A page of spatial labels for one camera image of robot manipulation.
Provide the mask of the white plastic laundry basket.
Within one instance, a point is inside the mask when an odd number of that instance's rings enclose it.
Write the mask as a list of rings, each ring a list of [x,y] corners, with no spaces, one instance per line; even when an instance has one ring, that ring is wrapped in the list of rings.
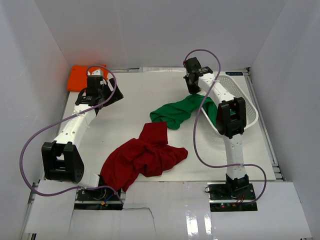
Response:
[[[225,138],[242,135],[258,121],[256,107],[230,76],[220,75],[215,79],[208,73],[199,78],[198,86],[201,93],[207,94],[217,106],[216,126],[212,125]]]

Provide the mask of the green t shirt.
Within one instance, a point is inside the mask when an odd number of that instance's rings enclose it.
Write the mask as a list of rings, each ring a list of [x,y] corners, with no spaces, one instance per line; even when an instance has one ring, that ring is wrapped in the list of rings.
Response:
[[[181,124],[199,109],[203,99],[203,95],[192,94],[180,101],[167,103],[159,107],[152,111],[149,117],[153,123],[166,122],[170,130],[178,130]],[[202,109],[212,124],[216,126],[218,107],[209,96],[205,99]]]

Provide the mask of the red t shirt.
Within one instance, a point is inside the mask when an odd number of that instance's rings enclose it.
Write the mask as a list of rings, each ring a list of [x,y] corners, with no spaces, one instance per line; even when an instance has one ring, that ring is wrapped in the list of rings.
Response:
[[[185,148],[168,145],[166,122],[150,122],[138,138],[128,140],[107,157],[100,176],[114,190],[126,192],[140,174],[161,176],[187,157]]]

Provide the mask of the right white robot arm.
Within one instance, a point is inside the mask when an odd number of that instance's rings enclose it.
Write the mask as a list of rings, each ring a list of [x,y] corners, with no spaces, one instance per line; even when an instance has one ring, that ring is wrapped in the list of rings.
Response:
[[[236,200],[249,186],[249,177],[244,166],[242,139],[247,125],[246,102],[235,97],[214,76],[208,67],[202,67],[196,57],[183,62],[184,77],[191,94],[206,93],[217,107],[215,128],[222,136],[226,151],[226,195]]]

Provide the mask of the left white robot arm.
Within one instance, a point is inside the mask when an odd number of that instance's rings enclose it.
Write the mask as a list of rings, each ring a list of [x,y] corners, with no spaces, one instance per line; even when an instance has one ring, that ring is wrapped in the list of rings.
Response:
[[[97,66],[94,71],[87,72],[87,86],[79,92],[71,118],[59,135],[41,148],[46,179],[88,188],[88,193],[96,200],[105,196],[106,187],[100,184],[98,174],[86,169],[78,147],[98,112],[124,97],[115,78],[107,79],[105,71],[104,66]]]

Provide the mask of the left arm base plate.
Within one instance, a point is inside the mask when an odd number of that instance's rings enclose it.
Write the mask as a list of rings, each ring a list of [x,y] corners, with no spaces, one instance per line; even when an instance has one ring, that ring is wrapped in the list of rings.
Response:
[[[121,211],[123,204],[109,188],[100,188],[96,190],[80,189],[76,193],[75,210],[90,211]]]

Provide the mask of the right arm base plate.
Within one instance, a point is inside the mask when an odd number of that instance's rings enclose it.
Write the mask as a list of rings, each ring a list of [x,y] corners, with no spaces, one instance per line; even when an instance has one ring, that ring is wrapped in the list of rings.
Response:
[[[209,184],[204,188],[209,196],[210,211],[222,212],[256,212],[258,210],[253,185],[232,192],[225,183]]]

